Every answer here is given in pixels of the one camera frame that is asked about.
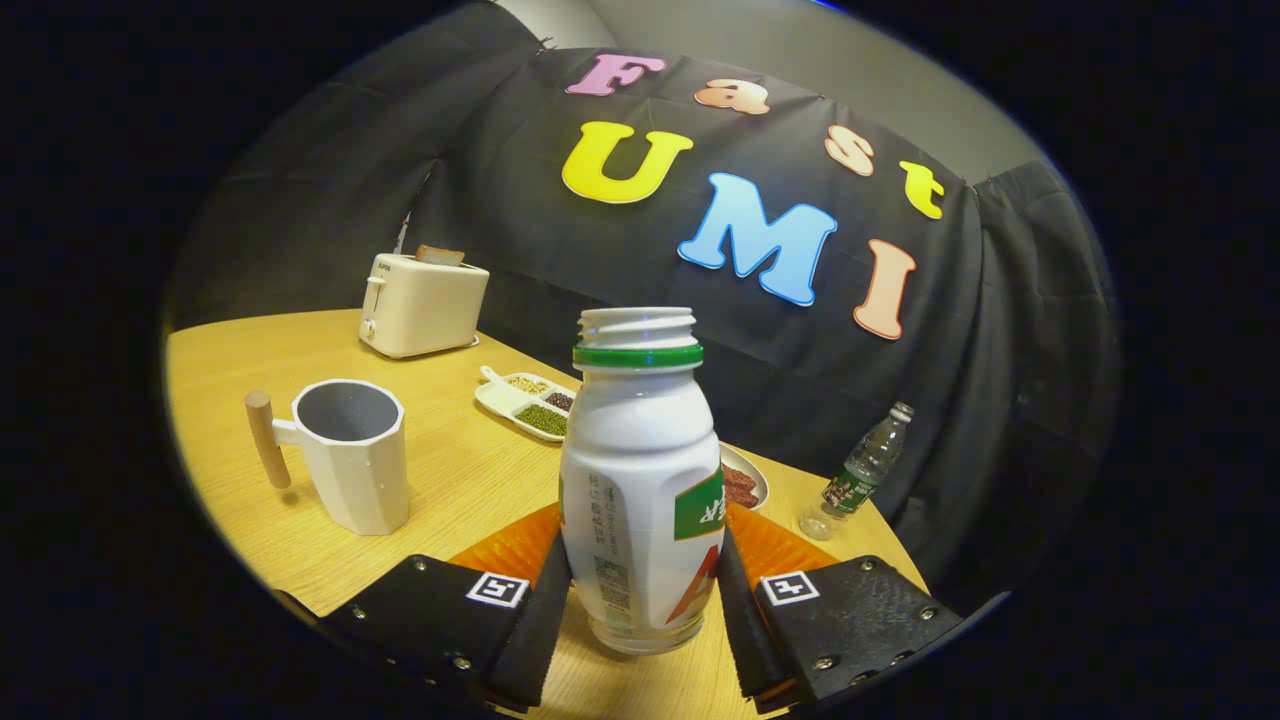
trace foam letter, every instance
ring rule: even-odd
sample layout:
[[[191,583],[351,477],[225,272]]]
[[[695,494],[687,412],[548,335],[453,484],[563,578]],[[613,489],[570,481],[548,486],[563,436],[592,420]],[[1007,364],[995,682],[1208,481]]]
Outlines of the foam letter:
[[[573,95],[613,95],[611,83],[617,78],[618,85],[631,85],[640,79],[644,69],[659,72],[667,63],[658,58],[637,58],[635,55],[596,55],[595,67],[588,70],[586,76],[577,85],[564,88],[564,92]]]
[[[897,167],[906,170],[906,199],[911,201],[911,205],[925,218],[934,220],[941,218],[942,208],[933,204],[932,193],[942,195],[942,186],[933,179],[933,170],[906,160],[899,163]]]
[[[600,120],[582,126],[582,137],[564,160],[561,178],[570,190],[600,202],[635,202],[653,195],[667,177],[676,154],[689,150],[694,141],[682,135],[654,131],[645,135],[649,152],[631,179],[616,181],[604,177],[604,161],[623,137],[636,131],[618,123]]]
[[[872,165],[876,151],[863,136],[844,126],[831,126],[827,128],[827,135],[829,136],[826,141],[827,155],[833,160],[860,176],[869,177],[876,172],[876,167]]]
[[[685,589],[685,594],[680,598],[680,602],[676,603],[676,609],[672,610],[671,615],[667,618],[667,623],[680,618],[680,614],[689,610],[689,606],[692,605],[695,600],[712,592],[712,588],[716,587],[717,557],[719,557],[719,546],[713,544],[703,557],[703,564],[698,568],[698,573],[694,575],[694,582],[689,583],[689,587]]]
[[[763,115],[769,111],[764,99],[769,91],[745,79],[713,79],[705,90],[694,94],[694,100],[712,108],[732,108],[748,115]]]
[[[876,256],[876,268],[872,269],[872,287],[867,290],[867,300],[854,310],[854,320],[884,340],[897,340],[902,337],[897,311],[902,306],[906,274],[915,269],[915,259],[883,240],[869,240],[867,245]]]
[[[765,224],[755,183],[728,173],[712,173],[709,179],[716,186],[712,205],[694,240],[681,242],[676,252],[704,268],[719,268],[724,264],[721,243],[728,232],[737,277],[751,274],[777,252],[773,265],[760,273],[760,287],[796,305],[813,305],[813,272],[823,241],[836,229],[836,219],[813,205],[796,205],[773,224]]]

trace barcode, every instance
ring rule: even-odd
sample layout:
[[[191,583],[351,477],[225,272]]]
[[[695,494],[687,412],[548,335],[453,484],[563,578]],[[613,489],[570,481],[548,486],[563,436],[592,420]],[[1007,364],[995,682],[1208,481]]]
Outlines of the barcode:
[[[622,610],[631,610],[631,596],[625,592],[618,592],[609,585],[600,585],[600,598],[611,606],[617,606]]]
[[[604,606],[604,621],[608,623],[608,624],[611,624],[611,625],[625,628],[625,626],[627,626],[627,625],[631,624],[631,614],[630,612],[623,612],[623,611],[613,607],[612,605],[605,605]]]
[[[627,569],[617,562],[611,562],[599,555],[595,557],[595,577],[600,578],[600,583],[614,585],[622,592],[627,592],[630,584],[627,583]]]
[[[595,577],[600,580],[600,600],[621,610],[631,610],[631,584],[627,569],[600,556],[595,557]]]

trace green label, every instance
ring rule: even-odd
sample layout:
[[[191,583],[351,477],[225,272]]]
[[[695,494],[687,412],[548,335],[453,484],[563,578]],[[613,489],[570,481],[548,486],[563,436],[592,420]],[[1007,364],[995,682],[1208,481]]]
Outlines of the green label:
[[[841,469],[840,475],[831,480],[827,489],[822,491],[822,498],[845,512],[852,512],[876,489],[876,484],[854,475],[847,469]]]
[[[696,538],[724,527],[724,471],[676,496],[676,539]]]

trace letter m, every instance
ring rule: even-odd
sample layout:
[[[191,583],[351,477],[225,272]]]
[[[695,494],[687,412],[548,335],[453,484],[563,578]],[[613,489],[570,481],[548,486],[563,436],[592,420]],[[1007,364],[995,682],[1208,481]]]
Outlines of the letter m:
[[[727,233],[737,277],[745,278],[774,255],[773,265],[760,273],[760,287],[796,305],[813,305],[813,272],[836,219],[813,205],[796,205],[768,224],[755,183],[728,173],[713,173],[709,179],[716,187],[712,205],[694,240],[681,242],[676,252],[704,268],[719,268]]]

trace white mug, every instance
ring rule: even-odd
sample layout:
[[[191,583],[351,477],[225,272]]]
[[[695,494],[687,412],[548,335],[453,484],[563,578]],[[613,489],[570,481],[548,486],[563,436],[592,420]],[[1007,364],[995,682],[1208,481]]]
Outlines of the white mug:
[[[262,391],[244,397],[248,424],[266,475],[289,487],[282,443],[302,447],[311,482],[329,516],[361,536],[390,534],[408,520],[404,407],[365,380],[334,378],[293,398],[293,421],[271,415]]]

